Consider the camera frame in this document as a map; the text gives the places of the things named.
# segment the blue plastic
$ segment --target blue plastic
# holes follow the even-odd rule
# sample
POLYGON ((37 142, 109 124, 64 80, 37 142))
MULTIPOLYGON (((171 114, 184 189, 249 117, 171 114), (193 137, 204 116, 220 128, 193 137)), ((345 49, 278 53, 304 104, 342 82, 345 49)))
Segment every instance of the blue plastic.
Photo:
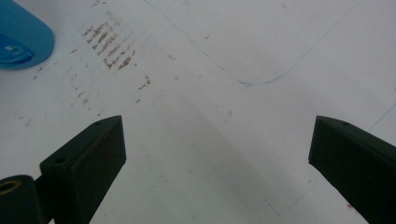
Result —
POLYGON ((0 24, 0 68, 31 67, 52 53, 51 29, 13 1, 0 0, 0 24))

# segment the black plastic part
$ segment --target black plastic part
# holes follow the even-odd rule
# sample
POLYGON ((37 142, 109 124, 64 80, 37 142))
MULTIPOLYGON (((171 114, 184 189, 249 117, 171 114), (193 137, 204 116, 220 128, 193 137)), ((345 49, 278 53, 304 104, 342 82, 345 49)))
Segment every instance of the black plastic part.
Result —
POLYGON ((396 147, 347 122, 317 117, 309 163, 369 223, 396 223, 396 147))
POLYGON ((0 223, 44 224, 35 181, 15 175, 0 181, 0 223))
POLYGON ((95 122, 41 162, 55 202, 43 206, 57 224, 89 223, 125 161, 121 116, 95 122))

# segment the screw hole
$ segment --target screw hole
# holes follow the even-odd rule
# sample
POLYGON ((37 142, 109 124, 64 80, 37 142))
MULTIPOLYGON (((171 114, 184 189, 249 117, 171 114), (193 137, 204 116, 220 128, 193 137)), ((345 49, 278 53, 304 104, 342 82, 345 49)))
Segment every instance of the screw hole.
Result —
POLYGON ((0 184, 0 195, 10 193, 12 190, 17 189, 21 185, 19 180, 10 180, 0 184))
POLYGON ((58 159, 56 159, 55 163, 59 164, 59 163, 62 163, 64 161, 66 161, 65 158, 58 158, 58 159))

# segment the white surface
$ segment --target white surface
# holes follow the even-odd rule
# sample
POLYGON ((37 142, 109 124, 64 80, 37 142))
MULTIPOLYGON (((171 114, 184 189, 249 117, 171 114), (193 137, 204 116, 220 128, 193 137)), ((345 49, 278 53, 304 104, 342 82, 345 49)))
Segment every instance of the white surface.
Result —
POLYGON ((394 1, 17 2, 56 44, 0 71, 1 178, 121 114, 92 223, 366 223, 307 157, 316 115, 396 145, 394 1))

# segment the blue object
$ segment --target blue object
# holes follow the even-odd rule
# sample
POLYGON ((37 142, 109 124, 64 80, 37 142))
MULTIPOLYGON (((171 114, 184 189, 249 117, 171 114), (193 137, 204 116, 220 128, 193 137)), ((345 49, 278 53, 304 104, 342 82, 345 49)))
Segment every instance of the blue object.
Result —
POLYGON ((22 69, 46 60, 54 36, 37 17, 11 0, 0 0, 0 68, 22 69))

